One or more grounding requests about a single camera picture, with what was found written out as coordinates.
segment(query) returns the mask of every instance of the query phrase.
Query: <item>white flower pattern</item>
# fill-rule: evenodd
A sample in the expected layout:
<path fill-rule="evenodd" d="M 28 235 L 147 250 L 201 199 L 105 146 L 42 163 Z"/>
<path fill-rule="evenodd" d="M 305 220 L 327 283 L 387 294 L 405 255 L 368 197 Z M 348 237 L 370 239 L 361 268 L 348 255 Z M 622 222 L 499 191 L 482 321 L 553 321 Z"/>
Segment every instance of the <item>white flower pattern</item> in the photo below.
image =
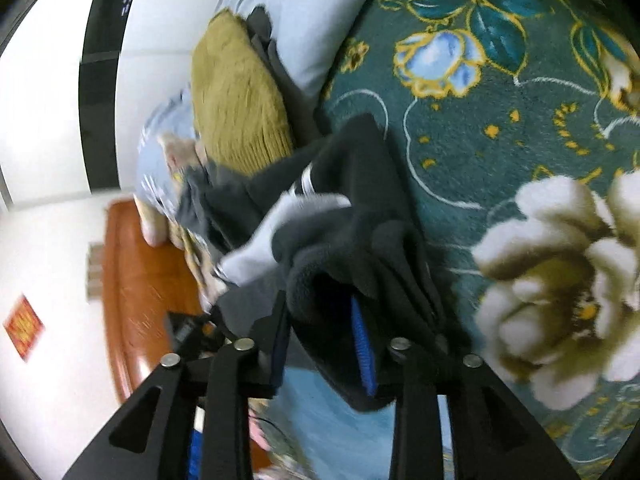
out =
<path fill-rule="evenodd" d="M 528 380 L 537 400 L 566 410 L 600 377 L 640 372 L 640 171 L 617 177 L 606 200 L 553 176 L 515 202 L 526 218 L 492 226 L 472 250 L 495 280 L 476 323 L 501 378 Z"/>

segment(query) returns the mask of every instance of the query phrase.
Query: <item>metal screw head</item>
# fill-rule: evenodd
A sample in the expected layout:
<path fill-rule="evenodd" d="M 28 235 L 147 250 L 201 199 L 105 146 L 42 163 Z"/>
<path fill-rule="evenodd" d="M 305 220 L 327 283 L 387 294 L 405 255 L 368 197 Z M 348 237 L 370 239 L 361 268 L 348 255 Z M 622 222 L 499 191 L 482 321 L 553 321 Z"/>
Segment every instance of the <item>metal screw head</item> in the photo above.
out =
<path fill-rule="evenodd" d="M 160 359 L 160 364 L 165 368 L 173 368 L 180 362 L 180 356 L 178 354 L 164 354 Z"/>
<path fill-rule="evenodd" d="M 251 350 L 251 348 L 253 348 L 254 346 L 255 346 L 254 340 L 249 337 L 241 337 L 240 339 L 237 339 L 236 342 L 234 343 L 234 348 L 241 352 Z"/>
<path fill-rule="evenodd" d="M 479 368 L 482 366 L 482 358 L 476 354 L 467 354 L 462 358 L 462 364 L 467 368 Z"/>
<path fill-rule="evenodd" d="M 411 341 L 404 337 L 395 337 L 391 340 L 390 345 L 393 350 L 402 352 L 408 350 L 411 347 Z"/>

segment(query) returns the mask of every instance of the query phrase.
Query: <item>dark grey cloth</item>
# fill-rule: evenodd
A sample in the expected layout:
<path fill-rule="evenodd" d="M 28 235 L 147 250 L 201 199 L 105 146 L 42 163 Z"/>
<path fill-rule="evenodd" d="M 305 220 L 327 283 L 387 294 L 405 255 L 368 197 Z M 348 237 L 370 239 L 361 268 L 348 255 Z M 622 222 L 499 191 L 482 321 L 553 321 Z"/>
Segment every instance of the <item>dark grey cloth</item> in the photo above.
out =
<path fill-rule="evenodd" d="M 309 164 L 314 192 L 343 194 L 351 207 L 277 230 L 272 241 L 277 269 L 232 288 L 218 307 L 230 330 L 246 333 L 255 319 L 270 313 L 277 290 L 285 290 L 296 336 L 318 370 L 354 409 L 377 409 L 385 401 L 367 397 L 360 383 L 351 298 L 360 302 L 376 367 L 394 336 L 438 352 L 457 323 L 444 312 L 431 283 L 422 236 L 371 116 L 353 118 L 339 133 L 245 182 L 207 187 L 188 173 L 191 192 L 183 195 L 177 217 L 187 204 L 197 206 L 203 212 L 199 234 L 232 250 L 250 238 L 282 192 L 304 189 L 301 175 Z M 290 350 L 302 351 L 295 345 Z"/>
<path fill-rule="evenodd" d="M 278 57 L 275 40 L 271 39 L 271 22 L 263 7 L 256 7 L 247 17 L 251 44 L 276 81 L 293 136 L 294 146 L 301 148 L 322 137 L 302 93 L 289 77 Z"/>

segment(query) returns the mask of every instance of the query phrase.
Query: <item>yellow decorative pattern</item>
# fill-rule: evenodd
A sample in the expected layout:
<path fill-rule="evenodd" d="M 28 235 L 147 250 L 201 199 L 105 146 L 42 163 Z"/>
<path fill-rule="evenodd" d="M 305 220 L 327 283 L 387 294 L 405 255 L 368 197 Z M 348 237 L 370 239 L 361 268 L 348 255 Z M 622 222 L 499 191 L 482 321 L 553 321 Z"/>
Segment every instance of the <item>yellow decorative pattern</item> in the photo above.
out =
<path fill-rule="evenodd" d="M 484 134 L 490 139 L 495 139 L 499 133 L 500 133 L 500 128 L 498 128 L 498 126 L 496 126 L 495 124 L 489 124 L 484 129 Z"/>
<path fill-rule="evenodd" d="M 556 439 L 569 433 L 569 431 L 571 431 L 571 426 L 562 422 L 555 422 L 546 427 L 545 431 L 552 439 Z"/>
<path fill-rule="evenodd" d="M 334 80 L 329 79 L 322 88 L 322 92 L 320 93 L 320 98 L 322 101 L 328 101 L 331 98 L 331 92 L 334 90 Z"/>
<path fill-rule="evenodd" d="M 353 38 L 349 38 L 347 40 L 347 51 L 340 66 L 340 72 L 344 74 L 345 72 L 354 72 L 357 70 L 364 63 L 364 57 L 368 51 L 369 45 L 364 41 L 356 41 Z"/>
<path fill-rule="evenodd" d="M 602 174 L 602 168 L 596 168 L 591 171 L 587 176 L 582 177 L 579 181 L 583 184 L 590 183 L 594 178 L 599 177 Z"/>
<path fill-rule="evenodd" d="M 566 129 L 566 120 L 569 115 L 578 110 L 576 103 L 562 103 L 559 108 L 554 110 L 553 124 L 560 128 L 558 135 L 564 139 L 569 139 L 572 135 L 569 130 Z M 567 140 L 564 145 L 571 150 L 575 150 L 575 154 L 578 156 L 586 156 L 591 153 L 588 148 L 580 146 L 575 140 Z"/>
<path fill-rule="evenodd" d="M 609 467 L 611 462 L 613 462 L 613 459 L 604 458 L 602 460 L 597 460 L 596 462 L 591 462 L 587 465 L 582 465 L 576 469 L 576 472 L 582 480 L 597 480 L 600 478 L 601 472 Z"/>
<path fill-rule="evenodd" d="M 377 1 L 380 4 L 380 7 L 382 7 L 385 10 L 391 10 L 393 12 L 397 12 L 398 10 L 401 10 L 404 7 L 404 3 L 399 2 L 398 0 L 377 0 Z"/>
<path fill-rule="evenodd" d="M 547 168 L 546 166 L 539 164 L 538 166 L 536 166 L 536 169 L 533 170 L 533 174 L 531 175 L 531 179 L 532 180 L 537 180 L 540 178 L 541 175 L 544 176 L 554 176 L 554 172 L 551 171 L 549 168 Z"/>
<path fill-rule="evenodd" d="M 587 303 L 582 306 L 580 310 L 580 314 L 578 314 L 578 317 L 582 320 L 589 320 L 596 317 L 597 313 L 598 313 L 598 307 L 596 306 L 596 304 Z"/>

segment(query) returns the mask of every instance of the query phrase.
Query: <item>light blue pillow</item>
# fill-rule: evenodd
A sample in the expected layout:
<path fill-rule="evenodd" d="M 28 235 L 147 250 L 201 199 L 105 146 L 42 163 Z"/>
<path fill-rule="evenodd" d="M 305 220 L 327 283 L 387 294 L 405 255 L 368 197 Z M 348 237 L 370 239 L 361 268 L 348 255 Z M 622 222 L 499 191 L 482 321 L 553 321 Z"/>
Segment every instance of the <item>light blue pillow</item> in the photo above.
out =
<path fill-rule="evenodd" d="M 366 0 L 219 0 L 247 17 L 263 5 L 273 25 L 278 56 L 290 78 L 311 108 L 318 96 L 340 45 Z"/>

